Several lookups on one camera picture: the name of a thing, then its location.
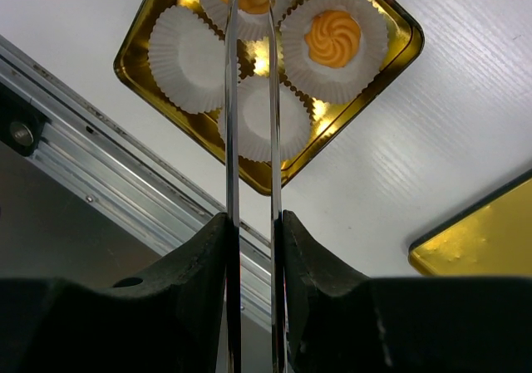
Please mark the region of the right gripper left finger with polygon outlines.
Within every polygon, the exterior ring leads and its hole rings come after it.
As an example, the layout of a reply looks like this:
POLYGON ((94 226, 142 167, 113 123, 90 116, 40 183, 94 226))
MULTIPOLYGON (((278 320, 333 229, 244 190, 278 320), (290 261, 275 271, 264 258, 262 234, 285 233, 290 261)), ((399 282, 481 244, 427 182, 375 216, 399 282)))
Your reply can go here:
POLYGON ((227 216, 113 287, 1 282, 4 372, 213 372, 224 305, 227 216))

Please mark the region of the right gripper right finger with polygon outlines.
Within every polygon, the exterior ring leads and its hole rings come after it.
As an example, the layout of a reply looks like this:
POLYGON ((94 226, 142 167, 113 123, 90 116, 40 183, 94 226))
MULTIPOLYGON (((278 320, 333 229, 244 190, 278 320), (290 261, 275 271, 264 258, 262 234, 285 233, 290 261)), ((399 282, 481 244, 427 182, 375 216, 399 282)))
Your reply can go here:
POLYGON ((531 281, 378 277, 283 214, 288 344, 297 372, 528 372, 531 281))

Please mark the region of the gold tin lid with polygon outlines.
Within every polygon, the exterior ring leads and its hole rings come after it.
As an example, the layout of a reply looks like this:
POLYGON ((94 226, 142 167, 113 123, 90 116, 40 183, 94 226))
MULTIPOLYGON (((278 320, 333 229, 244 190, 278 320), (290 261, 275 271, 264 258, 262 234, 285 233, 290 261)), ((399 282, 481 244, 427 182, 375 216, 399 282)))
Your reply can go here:
POLYGON ((531 172, 528 170, 409 247, 425 276, 531 276, 531 172))

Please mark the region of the metal tongs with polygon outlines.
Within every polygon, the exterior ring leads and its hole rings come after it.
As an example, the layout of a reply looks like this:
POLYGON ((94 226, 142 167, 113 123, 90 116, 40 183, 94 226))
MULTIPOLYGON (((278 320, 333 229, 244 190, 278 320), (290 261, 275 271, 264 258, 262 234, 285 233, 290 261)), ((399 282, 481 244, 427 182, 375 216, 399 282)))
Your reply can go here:
MULTIPOLYGON (((225 28, 225 168, 226 209, 229 219, 226 257, 226 317, 228 371, 242 370, 241 346, 241 253, 239 216, 239 147, 237 39, 239 0, 228 0, 225 28)), ((280 82, 278 47, 273 9, 268 9, 270 162, 271 162, 271 335, 274 372, 288 370, 285 286, 283 262, 283 209, 281 198, 280 82)))

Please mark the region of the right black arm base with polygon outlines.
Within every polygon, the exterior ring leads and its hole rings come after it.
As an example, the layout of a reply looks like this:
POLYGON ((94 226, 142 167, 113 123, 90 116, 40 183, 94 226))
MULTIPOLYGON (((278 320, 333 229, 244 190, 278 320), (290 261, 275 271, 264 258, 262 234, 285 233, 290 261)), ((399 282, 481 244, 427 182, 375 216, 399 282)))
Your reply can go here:
POLYGON ((23 157, 37 148, 47 118, 30 101, 1 85, 1 141, 23 157))

